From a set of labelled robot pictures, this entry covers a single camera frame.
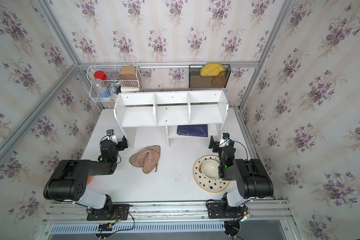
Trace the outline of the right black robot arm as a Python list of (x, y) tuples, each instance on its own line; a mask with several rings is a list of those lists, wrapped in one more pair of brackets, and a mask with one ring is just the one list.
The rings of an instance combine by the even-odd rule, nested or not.
[(237, 159), (235, 143), (228, 133), (217, 142), (210, 139), (209, 149), (218, 153), (218, 160), (202, 166), (203, 175), (211, 180), (234, 181), (237, 187), (224, 193), (220, 201), (207, 201), (209, 219), (234, 219), (241, 221), (248, 213), (246, 203), (274, 194), (273, 183), (259, 159)]

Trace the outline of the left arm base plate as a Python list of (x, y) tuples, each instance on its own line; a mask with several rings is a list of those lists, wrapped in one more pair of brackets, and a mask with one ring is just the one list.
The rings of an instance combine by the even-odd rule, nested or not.
[(87, 221), (125, 221), (128, 219), (129, 204), (115, 204), (110, 210), (87, 209)]

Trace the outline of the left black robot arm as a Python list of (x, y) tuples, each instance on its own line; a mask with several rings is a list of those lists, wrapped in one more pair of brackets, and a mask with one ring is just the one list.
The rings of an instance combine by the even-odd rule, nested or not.
[(112, 175), (121, 162), (119, 152), (128, 147), (126, 137), (120, 142), (102, 139), (97, 161), (62, 160), (46, 183), (44, 198), (57, 202), (71, 201), (87, 208), (87, 221), (118, 221), (128, 218), (128, 204), (113, 204), (109, 195), (87, 186), (88, 178)]

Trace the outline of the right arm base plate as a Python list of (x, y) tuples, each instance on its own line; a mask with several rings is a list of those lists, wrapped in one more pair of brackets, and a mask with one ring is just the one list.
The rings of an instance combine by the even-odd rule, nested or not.
[(235, 219), (240, 220), (248, 213), (246, 205), (230, 207), (227, 203), (208, 200), (205, 203), (209, 219)]

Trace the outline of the white wooden bookshelf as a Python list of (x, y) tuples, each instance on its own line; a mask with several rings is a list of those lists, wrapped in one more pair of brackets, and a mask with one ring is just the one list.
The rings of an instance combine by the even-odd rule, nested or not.
[(133, 148), (137, 130), (143, 127), (164, 128), (167, 140), (179, 137), (178, 126), (189, 125), (207, 125), (209, 136), (219, 136), (228, 109), (222, 90), (120, 93), (114, 116)]

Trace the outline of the brown striped cloth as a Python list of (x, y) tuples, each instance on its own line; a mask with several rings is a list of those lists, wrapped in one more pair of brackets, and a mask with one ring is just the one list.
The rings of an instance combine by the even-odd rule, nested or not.
[(152, 171), (157, 172), (160, 156), (161, 147), (159, 145), (148, 146), (133, 154), (129, 163), (136, 168), (142, 168), (144, 174), (149, 174)]

